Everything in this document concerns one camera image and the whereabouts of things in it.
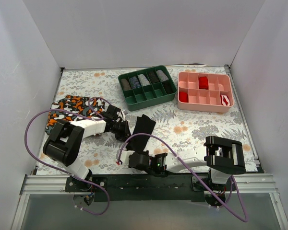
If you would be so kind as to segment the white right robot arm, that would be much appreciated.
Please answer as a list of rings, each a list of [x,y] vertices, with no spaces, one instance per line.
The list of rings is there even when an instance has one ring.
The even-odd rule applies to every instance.
[[[131,152],[125,157],[128,167],[153,176],[179,173],[187,168],[209,167],[208,186],[221,189],[231,175],[246,173],[242,143],[215,136],[206,137],[202,147],[180,152],[177,156],[162,153],[150,156],[148,151]]]

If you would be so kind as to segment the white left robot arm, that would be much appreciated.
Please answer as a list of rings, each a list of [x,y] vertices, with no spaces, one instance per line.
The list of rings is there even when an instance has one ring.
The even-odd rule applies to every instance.
[[[125,114],[119,108],[109,105],[101,113],[102,118],[83,118],[78,121],[60,119],[46,140],[43,153],[60,164],[68,173],[77,178],[76,186],[83,192],[92,188],[92,172],[78,158],[84,138],[107,132],[116,140],[125,141],[131,136]]]

